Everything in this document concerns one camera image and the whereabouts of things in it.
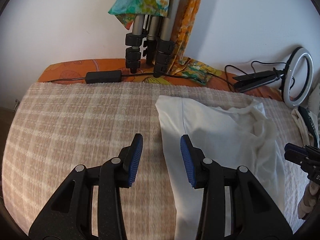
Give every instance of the checkered blanket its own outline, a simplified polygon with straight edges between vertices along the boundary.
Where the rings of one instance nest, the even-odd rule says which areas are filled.
[[[130,145],[135,133],[141,133],[144,143],[136,182],[130,189],[121,189],[127,236],[173,239],[175,206],[155,107],[159,95],[192,98],[224,109],[251,102],[248,95],[199,87],[136,82],[33,84],[13,120],[3,159],[4,202],[17,224],[28,233],[45,203],[76,165],[102,165]],[[266,116],[275,122],[280,149],[287,142],[302,145],[290,109],[283,102],[255,99],[263,102]],[[285,216],[294,228],[298,227],[296,207],[306,180],[298,166],[285,162],[285,168]],[[96,212],[95,192],[95,235]]]

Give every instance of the brown floor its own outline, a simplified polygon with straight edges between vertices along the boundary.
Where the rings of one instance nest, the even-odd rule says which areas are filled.
[[[2,171],[2,159],[5,147],[5,142],[9,133],[9,129],[14,118],[14,113],[5,108],[0,107],[0,167]],[[0,199],[2,200],[2,184],[0,185]]]

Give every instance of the wall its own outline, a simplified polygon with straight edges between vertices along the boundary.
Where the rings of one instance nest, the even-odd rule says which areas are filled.
[[[252,72],[248,62],[286,61],[297,46],[309,50],[318,76],[320,16],[310,0],[201,0],[185,56],[218,69],[233,64]],[[305,68],[301,64],[294,75],[292,95],[304,84]]]
[[[0,106],[13,108],[50,64],[124,58],[115,0],[10,0],[0,17]]]
[[[13,108],[50,64],[123,58],[127,31],[107,13],[114,1],[10,0],[0,17],[0,106]],[[284,60],[302,45],[318,72],[319,26],[310,0],[202,0],[186,54],[248,70],[240,63]]]

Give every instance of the ridged blue pad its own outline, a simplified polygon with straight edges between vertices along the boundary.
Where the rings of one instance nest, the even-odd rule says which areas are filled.
[[[192,187],[195,187],[196,185],[195,167],[193,165],[189,149],[183,137],[181,137],[180,139],[180,149],[181,149],[184,166],[186,168],[188,181],[190,182]]]
[[[142,147],[143,147],[143,138],[142,138],[142,135],[140,135],[138,145],[135,149],[135,152],[133,154],[133,157],[132,157],[132,160],[131,160],[131,163],[129,166],[128,183],[129,183],[130,187],[132,186],[132,183],[134,183],[134,181],[136,179],[138,166],[139,166],[139,162],[140,162],[140,157],[141,157],[141,153],[142,153]]]

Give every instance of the ring light stand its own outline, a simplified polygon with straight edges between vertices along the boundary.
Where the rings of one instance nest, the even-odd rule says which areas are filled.
[[[300,94],[294,98],[290,99],[290,84],[293,78],[293,73],[302,58],[307,60],[307,78]],[[311,55],[307,49],[304,47],[296,48],[288,61],[286,62],[285,68],[283,70],[267,70],[262,72],[257,72],[253,74],[247,74],[242,76],[234,77],[237,82],[234,84],[236,92],[244,93],[249,90],[261,87],[263,85],[271,84],[279,79],[282,80],[280,90],[282,94],[282,99],[287,107],[295,108],[299,106],[303,100],[308,95],[311,83],[313,79],[313,61]]]

